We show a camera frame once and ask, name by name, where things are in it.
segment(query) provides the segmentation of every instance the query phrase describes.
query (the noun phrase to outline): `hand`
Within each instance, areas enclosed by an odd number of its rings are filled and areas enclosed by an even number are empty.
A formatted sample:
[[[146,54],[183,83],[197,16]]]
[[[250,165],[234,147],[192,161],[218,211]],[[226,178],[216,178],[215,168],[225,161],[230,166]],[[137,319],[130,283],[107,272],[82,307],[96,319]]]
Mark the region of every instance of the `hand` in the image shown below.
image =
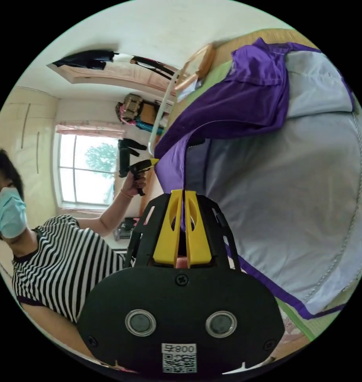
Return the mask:
[[[139,179],[135,180],[133,177],[133,174],[129,171],[127,177],[125,178],[123,187],[121,188],[121,191],[123,191],[124,194],[127,194],[128,196],[135,196],[138,194],[137,189],[138,188],[144,188],[146,186],[145,183],[145,174],[140,173]]]

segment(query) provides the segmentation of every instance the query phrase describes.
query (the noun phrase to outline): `wristband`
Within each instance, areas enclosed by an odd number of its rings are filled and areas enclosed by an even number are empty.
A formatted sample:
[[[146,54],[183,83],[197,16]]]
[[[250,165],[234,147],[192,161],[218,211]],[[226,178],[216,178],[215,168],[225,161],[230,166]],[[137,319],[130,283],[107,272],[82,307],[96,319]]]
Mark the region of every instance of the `wristband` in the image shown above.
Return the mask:
[[[127,198],[131,198],[131,199],[133,198],[133,196],[126,194],[122,189],[120,189],[120,192],[121,192],[124,196],[126,196]]]

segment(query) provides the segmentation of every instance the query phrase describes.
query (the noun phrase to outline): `cardboard box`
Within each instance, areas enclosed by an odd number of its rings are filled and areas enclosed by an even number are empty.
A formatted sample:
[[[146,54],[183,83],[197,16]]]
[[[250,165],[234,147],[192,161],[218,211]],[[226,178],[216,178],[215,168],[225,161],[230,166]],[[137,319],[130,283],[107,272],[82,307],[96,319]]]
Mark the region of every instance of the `cardboard box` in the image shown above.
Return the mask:
[[[149,105],[148,103],[144,103],[142,105],[140,119],[149,125],[153,125],[156,119],[156,111],[154,109],[154,106]]]

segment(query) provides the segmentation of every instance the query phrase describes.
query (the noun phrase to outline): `blue surgical mask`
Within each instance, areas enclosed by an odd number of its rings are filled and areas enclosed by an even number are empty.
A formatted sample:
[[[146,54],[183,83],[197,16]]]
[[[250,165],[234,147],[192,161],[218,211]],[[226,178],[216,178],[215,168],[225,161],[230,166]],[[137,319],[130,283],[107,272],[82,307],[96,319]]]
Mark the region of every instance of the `blue surgical mask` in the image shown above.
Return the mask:
[[[26,204],[16,188],[4,187],[0,192],[0,232],[13,239],[27,228]]]

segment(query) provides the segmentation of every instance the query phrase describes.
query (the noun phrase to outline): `lens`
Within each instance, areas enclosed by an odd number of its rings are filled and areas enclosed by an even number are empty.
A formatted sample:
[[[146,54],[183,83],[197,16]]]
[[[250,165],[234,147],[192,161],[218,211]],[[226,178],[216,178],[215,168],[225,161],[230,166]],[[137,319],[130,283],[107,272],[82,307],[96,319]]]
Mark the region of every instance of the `lens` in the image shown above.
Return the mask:
[[[232,334],[237,327],[236,317],[226,311],[213,313],[206,320],[206,331],[215,338],[224,338]]]
[[[125,326],[134,335],[146,337],[156,329],[156,320],[146,310],[135,309],[129,312],[125,318]]]

